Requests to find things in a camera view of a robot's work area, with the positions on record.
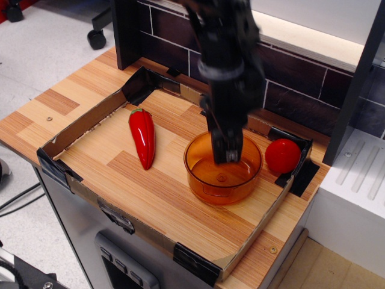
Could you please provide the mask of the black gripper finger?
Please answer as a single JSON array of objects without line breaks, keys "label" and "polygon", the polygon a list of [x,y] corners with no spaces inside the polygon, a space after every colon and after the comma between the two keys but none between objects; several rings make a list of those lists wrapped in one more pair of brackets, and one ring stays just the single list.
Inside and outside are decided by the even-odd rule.
[{"label": "black gripper finger", "polygon": [[211,132],[212,151],[216,164],[238,163],[243,148],[241,130],[230,129],[224,134],[219,129]]}]

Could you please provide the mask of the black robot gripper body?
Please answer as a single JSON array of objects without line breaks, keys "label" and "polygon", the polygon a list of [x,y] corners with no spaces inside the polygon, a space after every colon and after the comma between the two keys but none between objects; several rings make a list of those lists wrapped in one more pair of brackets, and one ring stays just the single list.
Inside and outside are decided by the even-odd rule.
[{"label": "black robot gripper body", "polygon": [[263,102],[265,74],[260,58],[243,58],[240,64],[227,69],[200,60],[199,72],[209,84],[209,93],[200,101],[208,130],[224,141],[237,138],[247,114]]}]

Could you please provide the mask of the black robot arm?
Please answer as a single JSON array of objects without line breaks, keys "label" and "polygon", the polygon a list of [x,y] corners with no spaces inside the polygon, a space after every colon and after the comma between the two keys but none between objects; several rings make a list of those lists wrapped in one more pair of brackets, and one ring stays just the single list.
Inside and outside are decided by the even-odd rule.
[{"label": "black robot arm", "polygon": [[198,69],[209,93],[206,113],[214,161],[237,163],[248,114],[263,104],[265,75],[259,28],[250,1],[180,1],[188,12],[201,57]]}]

